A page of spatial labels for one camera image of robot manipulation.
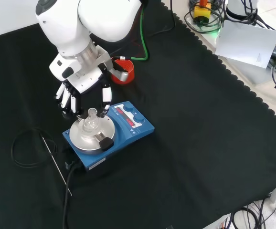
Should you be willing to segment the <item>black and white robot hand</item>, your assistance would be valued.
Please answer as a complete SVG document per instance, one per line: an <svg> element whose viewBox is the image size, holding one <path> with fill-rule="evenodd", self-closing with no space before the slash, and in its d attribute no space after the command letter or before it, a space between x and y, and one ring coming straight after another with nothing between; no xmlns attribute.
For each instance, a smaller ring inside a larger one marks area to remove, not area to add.
<svg viewBox="0 0 276 229"><path fill-rule="evenodd" d="M82 94L89 92L98 83L102 86L102 107L97 116L103 118L108 113L112 102L108 77L113 63L107 53L97 56L91 63L86 62L82 56L67 59L58 54L49 69L61 82L54 98L63 118L87 118L87 111L82 107Z"/></svg>

